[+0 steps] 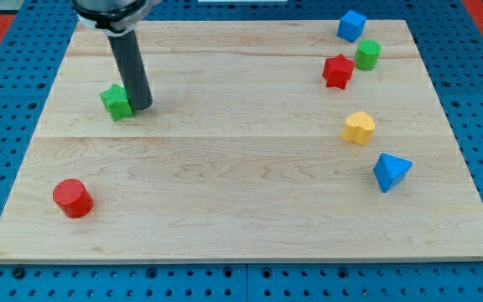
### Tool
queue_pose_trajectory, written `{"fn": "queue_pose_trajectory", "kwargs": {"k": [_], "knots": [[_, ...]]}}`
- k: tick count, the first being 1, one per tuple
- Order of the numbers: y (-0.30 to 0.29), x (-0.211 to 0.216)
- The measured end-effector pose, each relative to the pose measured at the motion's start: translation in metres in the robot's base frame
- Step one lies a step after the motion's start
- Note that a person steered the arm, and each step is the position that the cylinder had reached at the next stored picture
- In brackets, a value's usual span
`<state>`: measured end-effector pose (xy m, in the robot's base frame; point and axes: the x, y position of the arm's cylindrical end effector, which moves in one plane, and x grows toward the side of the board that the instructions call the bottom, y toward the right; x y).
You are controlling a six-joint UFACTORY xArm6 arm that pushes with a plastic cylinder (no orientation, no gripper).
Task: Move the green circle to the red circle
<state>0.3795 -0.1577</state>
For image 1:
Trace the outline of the robot arm flange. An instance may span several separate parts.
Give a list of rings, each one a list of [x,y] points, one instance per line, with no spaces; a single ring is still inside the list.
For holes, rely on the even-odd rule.
[[[73,0],[79,21],[108,36],[133,31],[162,0]]]

